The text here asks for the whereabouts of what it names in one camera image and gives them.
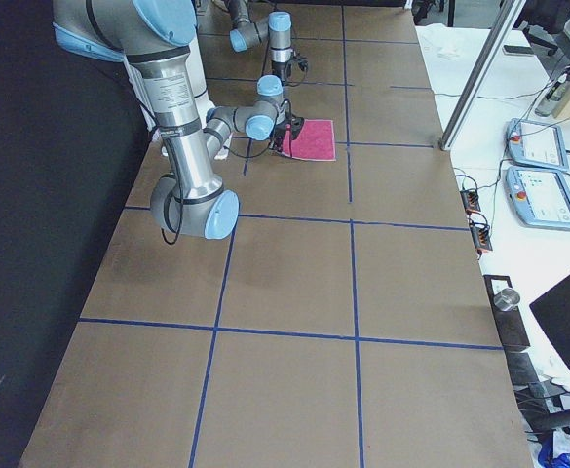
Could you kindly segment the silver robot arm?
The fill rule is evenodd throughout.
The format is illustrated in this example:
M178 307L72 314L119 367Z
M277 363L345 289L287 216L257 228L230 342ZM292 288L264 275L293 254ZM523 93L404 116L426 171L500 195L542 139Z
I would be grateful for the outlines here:
M233 50L237 53L246 52L266 43L272 74L281 80L283 86L288 86L290 63L294 59L290 14L276 10L259 21L253 21L247 1L232 0L224 1L223 4L232 22L229 39Z
M237 194L225 188L211 166L234 133L264 141L285 131L287 61L291 58L291 18L275 11L254 22L241 1L227 4L235 27L237 51L267 41L272 71L257 82L252 106L217 106L200 113L190 73L197 40L196 10L190 1L56 1L58 44L76 55L126 61L143 80L171 163L150 199L150 211L164 233L223 239L234 229L240 208Z

